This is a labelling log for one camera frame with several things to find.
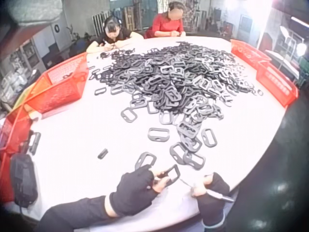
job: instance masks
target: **black shirt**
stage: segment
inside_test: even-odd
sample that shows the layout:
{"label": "black shirt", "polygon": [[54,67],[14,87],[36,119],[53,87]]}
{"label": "black shirt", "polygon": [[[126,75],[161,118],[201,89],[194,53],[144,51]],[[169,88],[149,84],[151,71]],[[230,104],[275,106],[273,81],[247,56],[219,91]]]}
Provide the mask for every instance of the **black shirt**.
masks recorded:
{"label": "black shirt", "polygon": [[114,42],[117,42],[118,40],[126,40],[128,38],[130,38],[132,31],[126,29],[126,28],[121,28],[119,35],[116,37],[116,41],[112,40],[111,38],[109,38],[105,32],[101,33],[99,35],[99,37],[97,37],[96,42],[98,44],[103,43],[103,45],[105,44],[105,41],[108,42],[109,44],[113,44]]}

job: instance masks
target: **hand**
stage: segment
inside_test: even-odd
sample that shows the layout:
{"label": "hand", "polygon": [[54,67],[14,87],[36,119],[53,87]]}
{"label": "hand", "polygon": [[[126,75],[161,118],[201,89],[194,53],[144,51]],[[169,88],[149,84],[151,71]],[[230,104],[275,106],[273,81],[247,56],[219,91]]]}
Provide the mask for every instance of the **hand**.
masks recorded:
{"label": "hand", "polygon": [[115,42],[115,46],[116,48],[121,48],[123,46],[126,46],[126,42],[122,40],[118,40],[117,42]]}
{"label": "hand", "polygon": [[230,187],[219,174],[213,173],[205,176],[193,188],[192,196],[197,199],[198,209],[202,215],[204,225],[212,226],[223,220],[225,202],[209,196],[207,189],[226,196],[229,194]]}
{"label": "hand", "polygon": [[115,46],[114,46],[113,43],[111,43],[111,44],[106,43],[106,44],[104,45],[104,51],[106,51],[106,52],[111,51],[111,50],[114,49],[114,47],[115,47]]}
{"label": "hand", "polygon": [[176,30],[173,30],[173,31],[170,32],[170,36],[171,37],[177,37],[179,35],[180,35],[180,33],[178,31],[176,31]]}
{"label": "hand", "polygon": [[169,177],[154,184],[154,179],[162,172],[150,170],[144,165],[132,173],[121,177],[117,191],[105,198],[105,210],[111,217],[132,216],[146,209],[153,199],[165,188]]}

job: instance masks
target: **plastic crate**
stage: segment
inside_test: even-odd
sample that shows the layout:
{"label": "plastic crate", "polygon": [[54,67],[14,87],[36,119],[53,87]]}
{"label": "plastic crate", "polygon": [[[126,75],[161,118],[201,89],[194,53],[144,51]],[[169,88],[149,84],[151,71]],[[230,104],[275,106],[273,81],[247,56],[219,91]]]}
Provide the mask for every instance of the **plastic crate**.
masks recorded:
{"label": "plastic crate", "polygon": [[87,53],[79,54],[45,71],[28,94],[28,111],[43,114],[80,99],[88,77]]}
{"label": "plastic crate", "polygon": [[32,120],[24,105],[12,110],[0,130],[0,160],[5,153],[9,156],[19,151],[19,145],[29,136]]}
{"label": "plastic crate", "polygon": [[232,43],[232,53],[243,61],[247,62],[254,69],[258,69],[259,62],[269,62],[271,58],[265,55],[263,52],[257,50],[251,45],[238,40],[231,40]]}
{"label": "plastic crate", "polygon": [[10,157],[5,153],[0,165],[0,202],[12,202],[14,200],[14,192],[10,177]]}
{"label": "plastic crate", "polygon": [[271,63],[260,62],[256,79],[269,90],[283,107],[298,98],[297,87]]}

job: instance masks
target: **red shirt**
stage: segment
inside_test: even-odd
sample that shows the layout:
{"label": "red shirt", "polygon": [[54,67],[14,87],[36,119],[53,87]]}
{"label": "red shirt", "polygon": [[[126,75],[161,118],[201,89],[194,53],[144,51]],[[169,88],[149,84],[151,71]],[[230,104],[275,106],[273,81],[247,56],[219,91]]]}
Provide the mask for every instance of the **red shirt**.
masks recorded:
{"label": "red shirt", "polygon": [[145,33],[145,38],[154,37],[154,33],[159,30],[163,32],[176,30],[178,32],[183,32],[183,20],[170,20],[166,17],[166,13],[158,14],[154,18],[153,26]]}

